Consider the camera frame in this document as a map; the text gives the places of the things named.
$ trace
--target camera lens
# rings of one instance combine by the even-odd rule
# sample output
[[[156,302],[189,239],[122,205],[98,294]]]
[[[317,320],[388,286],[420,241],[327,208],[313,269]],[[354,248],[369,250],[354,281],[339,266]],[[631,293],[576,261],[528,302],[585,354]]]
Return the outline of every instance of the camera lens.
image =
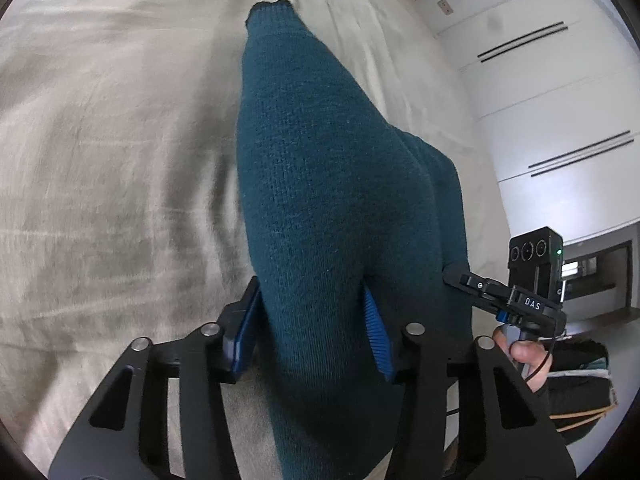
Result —
[[[540,240],[536,244],[536,254],[538,256],[544,256],[546,253],[546,242],[544,240]]]
[[[522,246],[522,261],[528,262],[533,258],[533,244],[531,242],[527,242]]]

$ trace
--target bed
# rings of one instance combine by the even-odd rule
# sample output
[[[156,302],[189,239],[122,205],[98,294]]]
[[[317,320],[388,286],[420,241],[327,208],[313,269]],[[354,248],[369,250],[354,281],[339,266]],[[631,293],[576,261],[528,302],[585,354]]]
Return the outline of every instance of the bed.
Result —
[[[45,473],[132,339],[183,337],[252,275],[234,138],[258,1],[13,0],[0,20],[0,419]],[[290,1],[387,120],[454,161],[472,270],[505,280],[494,170],[414,1]],[[223,394],[242,478],[279,478],[259,360]]]

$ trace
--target black drawer handle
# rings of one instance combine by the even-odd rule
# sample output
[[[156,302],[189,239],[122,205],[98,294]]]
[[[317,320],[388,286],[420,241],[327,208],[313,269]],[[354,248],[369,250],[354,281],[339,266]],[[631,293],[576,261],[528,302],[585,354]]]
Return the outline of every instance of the black drawer handle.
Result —
[[[478,54],[478,58],[484,58],[484,59],[480,59],[480,63],[484,63],[489,61],[490,59],[493,59],[494,57],[501,56],[502,54],[505,54],[511,50],[514,50],[518,47],[526,45],[527,43],[531,43],[532,41],[546,38],[547,36],[551,36],[553,34],[557,34],[558,32],[562,32],[563,30],[568,30],[568,29],[569,27],[565,25],[564,22],[553,23],[551,25],[547,25],[546,27],[538,28],[537,30],[529,32],[528,34],[524,34],[523,36],[520,36],[519,38],[515,38],[514,40],[510,40],[510,41],[507,41],[506,43],[500,44],[498,46],[494,46],[493,48],[483,52],[482,54]],[[544,34],[535,36],[535,34],[539,34],[540,32],[544,32]],[[508,45],[511,45],[511,46],[509,48],[505,48],[504,50],[502,50],[502,48]],[[490,54],[492,52],[495,52],[495,53],[489,57],[484,57],[487,54]]]
[[[634,138],[631,138],[629,140],[626,140],[625,142],[620,142],[619,144],[616,144],[614,146],[609,146],[608,148],[605,148],[604,150],[600,150],[599,152],[595,152],[595,153],[590,153],[589,155],[585,155],[582,156],[580,158],[576,158],[575,160],[571,160],[569,162],[566,162],[564,164],[560,164],[559,166],[555,166],[553,168],[549,168],[548,170],[543,170],[543,171],[539,171],[537,173],[532,173],[531,176],[540,176],[540,175],[544,175],[545,173],[549,173],[550,171],[555,171],[555,170],[560,170],[561,168],[566,168],[567,166],[570,166],[572,164],[576,164],[577,162],[582,162],[583,160],[587,160],[588,158],[592,158],[594,156],[598,156],[598,155],[602,155],[603,153],[607,153],[607,152],[611,152],[612,150],[616,150],[618,148],[622,148],[624,146],[628,146],[629,144],[634,142]]]
[[[540,162],[536,162],[535,164],[531,164],[529,166],[529,169],[532,170],[533,168],[537,168],[538,166],[543,166],[544,164],[548,164],[550,162],[553,162],[554,160],[558,160],[559,158],[565,158],[566,156],[575,155],[576,153],[580,153],[580,152],[583,152],[583,151],[588,150],[590,148],[594,148],[595,146],[599,146],[600,144],[604,144],[605,142],[609,142],[610,140],[614,140],[614,139],[617,139],[619,137],[624,137],[624,136],[626,136],[626,135],[628,135],[630,133],[631,133],[631,130],[627,130],[626,132],[622,132],[621,134],[615,134],[615,135],[612,135],[610,137],[607,137],[606,139],[599,140],[598,142],[593,142],[592,144],[587,144],[586,146],[578,148],[577,150],[572,150],[570,152],[563,153],[562,155],[552,156],[551,158],[548,158],[546,160],[541,160]]]

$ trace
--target ribbed knit fabric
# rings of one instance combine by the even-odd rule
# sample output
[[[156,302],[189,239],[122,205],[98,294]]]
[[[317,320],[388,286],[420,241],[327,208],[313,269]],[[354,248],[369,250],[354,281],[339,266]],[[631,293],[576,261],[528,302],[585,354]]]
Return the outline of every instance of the ribbed knit fabric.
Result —
[[[284,478],[360,480],[393,446],[402,397],[376,371],[363,277],[388,281],[402,322],[470,338],[442,283],[466,263],[458,176],[382,118],[288,2],[258,4],[247,29],[238,173]]]

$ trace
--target white drawer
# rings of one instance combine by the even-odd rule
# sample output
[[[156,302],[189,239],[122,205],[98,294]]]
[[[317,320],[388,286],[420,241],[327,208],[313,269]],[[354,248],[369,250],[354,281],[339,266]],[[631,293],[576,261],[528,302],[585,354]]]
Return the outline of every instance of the white drawer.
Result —
[[[553,23],[579,22],[603,14],[593,0],[511,0],[453,25],[438,35],[456,69],[478,54]]]
[[[633,48],[606,16],[476,62],[461,70],[477,119],[588,76],[638,62]]]
[[[640,64],[588,78],[480,119],[498,180],[626,130],[640,132]]]
[[[567,244],[639,219],[640,137],[625,142],[564,168],[501,182],[511,236],[548,225]]]

